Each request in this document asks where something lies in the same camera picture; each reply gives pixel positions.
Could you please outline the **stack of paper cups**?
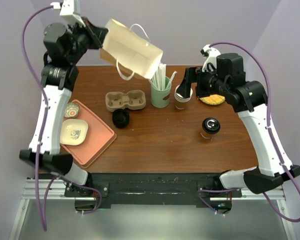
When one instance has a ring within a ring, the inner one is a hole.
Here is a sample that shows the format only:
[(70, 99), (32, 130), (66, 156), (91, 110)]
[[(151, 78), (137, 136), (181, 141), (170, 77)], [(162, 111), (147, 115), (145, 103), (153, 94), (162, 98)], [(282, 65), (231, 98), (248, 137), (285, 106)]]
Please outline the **stack of paper cups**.
[(188, 102), (190, 101), (193, 95), (193, 90), (190, 89), (190, 96), (188, 98), (184, 98), (179, 93), (177, 93), (177, 89), (179, 88), (179, 86), (180, 85), (177, 85), (174, 91), (174, 98), (175, 98), (174, 104), (178, 110), (183, 110), (187, 106)]

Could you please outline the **brown paper bag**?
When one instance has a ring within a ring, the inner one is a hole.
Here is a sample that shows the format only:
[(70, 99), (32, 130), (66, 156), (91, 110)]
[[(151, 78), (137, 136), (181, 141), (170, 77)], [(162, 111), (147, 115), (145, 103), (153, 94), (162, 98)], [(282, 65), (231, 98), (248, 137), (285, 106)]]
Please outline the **brown paper bag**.
[(119, 21), (110, 19), (105, 27), (108, 33), (99, 50), (100, 58), (117, 68), (124, 80), (133, 77), (150, 80), (158, 69), (163, 50), (138, 36)]

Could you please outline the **black cup lid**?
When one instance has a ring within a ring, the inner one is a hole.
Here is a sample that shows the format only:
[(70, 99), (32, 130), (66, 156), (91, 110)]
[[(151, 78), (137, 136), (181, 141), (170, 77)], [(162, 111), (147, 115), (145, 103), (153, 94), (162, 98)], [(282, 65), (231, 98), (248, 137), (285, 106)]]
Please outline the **black cup lid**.
[(217, 134), (220, 131), (220, 122), (213, 117), (208, 117), (202, 122), (202, 129), (208, 134)]

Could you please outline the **cardboard cup carrier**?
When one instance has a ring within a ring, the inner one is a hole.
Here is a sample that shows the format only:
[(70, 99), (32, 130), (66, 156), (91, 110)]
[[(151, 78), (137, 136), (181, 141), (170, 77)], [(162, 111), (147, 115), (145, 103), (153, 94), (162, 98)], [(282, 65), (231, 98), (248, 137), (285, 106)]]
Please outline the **cardboard cup carrier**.
[(146, 106), (146, 96), (142, 90), (108, 92), (105, 95), (105, 105), (111, 113), (118, 109), (141, 110)]

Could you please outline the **single brown paper cup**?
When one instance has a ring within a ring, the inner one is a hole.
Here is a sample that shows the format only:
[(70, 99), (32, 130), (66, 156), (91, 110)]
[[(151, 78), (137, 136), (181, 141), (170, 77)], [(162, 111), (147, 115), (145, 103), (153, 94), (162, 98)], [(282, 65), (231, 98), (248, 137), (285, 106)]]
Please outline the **single brown paper cup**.
[(200, 134), (204, 139), (211, 139), (213, 137), (213, 134), (206, 132), (204, 129), (200, 131)]

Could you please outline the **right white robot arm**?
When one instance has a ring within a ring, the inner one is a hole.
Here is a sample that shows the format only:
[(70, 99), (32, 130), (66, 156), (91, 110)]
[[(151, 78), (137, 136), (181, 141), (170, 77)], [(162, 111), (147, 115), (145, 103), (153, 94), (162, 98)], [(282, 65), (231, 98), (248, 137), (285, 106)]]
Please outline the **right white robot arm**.
[(294, 165), (278, 142), (279, 151), (272, 143), (269, 131), (278, 134), (267, 123), (268, 96), (258, 81), (247, 81), (244, 61), (237, 53), (205, 53), (204, 66), (187, 67), (176, 92), (188, 98), (191, 85), (196, 83), (196, 96), (220, 95), (232, 106), (243, 122), (254, 147), (258, 165), (249, 169), (228, 170), (213, 183), (213, 192), (220, 197), (231, 189), (248, 188), (261, 194), (282, 185), (290, 177), (300, 176), (300, 166)]

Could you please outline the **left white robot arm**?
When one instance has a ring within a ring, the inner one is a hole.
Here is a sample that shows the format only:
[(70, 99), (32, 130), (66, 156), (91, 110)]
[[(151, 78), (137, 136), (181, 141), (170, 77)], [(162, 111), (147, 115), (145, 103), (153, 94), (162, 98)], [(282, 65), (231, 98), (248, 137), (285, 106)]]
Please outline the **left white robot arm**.
[(95, 26), (85, 17), (83, 24), (65, 26), (56, 22), (44, 30), (46, 48), (39, 87), (41, 104), (36, 129), (27, 149), (19, 158), (37, 170), (43, 170), (76, 184), (76, 191), (89, 196), (94, 184), (89, 174), (74, 162), (70, 153), (60, 152), (64, 114), (79, 74), (76, 64), (87, 50), (102, 48), (109, 30)]

